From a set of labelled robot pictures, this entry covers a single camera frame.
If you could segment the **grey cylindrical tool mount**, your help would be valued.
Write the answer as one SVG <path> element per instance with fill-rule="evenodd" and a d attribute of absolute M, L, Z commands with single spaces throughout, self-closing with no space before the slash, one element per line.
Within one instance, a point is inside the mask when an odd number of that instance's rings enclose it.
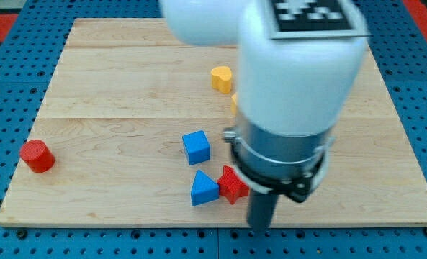
<path fill-rule="evenodd" d="M 329 129 L 309 135 L 282 135 L 259 127 L 239 115 L 234 127 L 223 130 L 238 177 L 265 195 L 284 195 L 302 203 L 325 178 Z"/>

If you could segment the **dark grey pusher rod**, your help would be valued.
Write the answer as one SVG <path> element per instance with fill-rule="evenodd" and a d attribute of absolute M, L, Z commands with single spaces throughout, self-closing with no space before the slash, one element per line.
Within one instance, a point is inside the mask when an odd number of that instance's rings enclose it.
<path fill-rule="evenodd" d="M 253 230 L 267 230 L 271 224 L 279 196 L 251 190 L 246 221 Z"/>

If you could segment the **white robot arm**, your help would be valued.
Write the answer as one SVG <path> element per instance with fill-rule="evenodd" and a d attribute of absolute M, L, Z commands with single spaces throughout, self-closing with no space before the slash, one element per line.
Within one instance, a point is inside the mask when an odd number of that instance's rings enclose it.
<path fill-rule="evenodd" d="M 238 49 L 237 113 L 223 139 L 250 188 L 248 225 L 265 230 L 280 196 L 302 203 L 327 173 L 367 22 L 349 0 L 163 0 L 161 13 L 183 43 Z"/>

